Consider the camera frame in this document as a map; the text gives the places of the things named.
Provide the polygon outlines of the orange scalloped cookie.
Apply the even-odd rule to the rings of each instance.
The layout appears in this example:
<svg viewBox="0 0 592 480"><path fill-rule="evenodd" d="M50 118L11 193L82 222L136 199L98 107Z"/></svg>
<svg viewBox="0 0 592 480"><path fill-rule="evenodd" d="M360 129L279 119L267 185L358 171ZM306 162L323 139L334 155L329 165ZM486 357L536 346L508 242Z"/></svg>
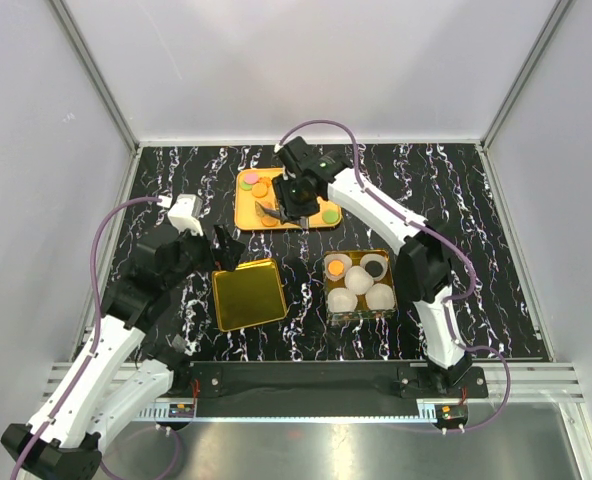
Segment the orange scalloped cookie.
<svg viewBox="0 0 592 480"><path fill-rule="evenodd" d="M341 277L345 272L344 263L341 260L334 259L327 265L327 273L330 277Z"/></svg>

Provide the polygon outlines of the black round cookie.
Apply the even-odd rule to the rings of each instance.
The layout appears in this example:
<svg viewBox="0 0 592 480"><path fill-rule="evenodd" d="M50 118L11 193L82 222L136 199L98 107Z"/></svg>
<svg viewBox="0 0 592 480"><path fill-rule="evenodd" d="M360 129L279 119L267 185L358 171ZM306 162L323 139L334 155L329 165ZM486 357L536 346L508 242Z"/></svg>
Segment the black round cookie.
<svg viewBox="0 0 592 480"><path fill-rule="evenodd" d="M384 267L379 261L370 260L364 266L364 269L374 278L379 277L383 271Z"/></svg>

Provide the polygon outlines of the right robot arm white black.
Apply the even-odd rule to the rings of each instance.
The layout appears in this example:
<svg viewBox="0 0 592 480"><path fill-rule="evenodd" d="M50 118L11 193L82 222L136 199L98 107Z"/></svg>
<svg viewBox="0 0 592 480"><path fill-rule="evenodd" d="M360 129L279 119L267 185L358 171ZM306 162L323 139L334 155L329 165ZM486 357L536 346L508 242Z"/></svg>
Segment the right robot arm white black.
<svg viewBox="0 0 592 480"><path fill-rule="evenodd" d="M472 366L458 332L452 270L457 249L438 226L377 189L339 152L321 154L302 137L278 144L283 172L272 179L282 223L300 224L320 210L320 199L340 206L380 236L395 254L393 280L398 299L415 306L426 339L433 390L452 396Z"/></svg>

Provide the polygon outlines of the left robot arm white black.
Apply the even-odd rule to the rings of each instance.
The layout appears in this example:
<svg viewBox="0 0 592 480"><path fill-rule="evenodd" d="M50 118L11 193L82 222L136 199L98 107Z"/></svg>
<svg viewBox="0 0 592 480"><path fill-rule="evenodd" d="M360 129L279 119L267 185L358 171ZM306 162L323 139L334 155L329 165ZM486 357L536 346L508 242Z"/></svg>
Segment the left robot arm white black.
<svg viewBox="0 0 592 480"><path fill-rule="evenodd" d="M212 242L161 224L139 239L56 390L27 423L4 431L1 443L16 471L39 479L91 479L107 447L140 411L164 394L179 396L190 388L192 372L183 354L165 345L117 390L107 391L123 362L155 329L178 285L194 272L236 269L245 244L221 225L214 232Z"/></svg>

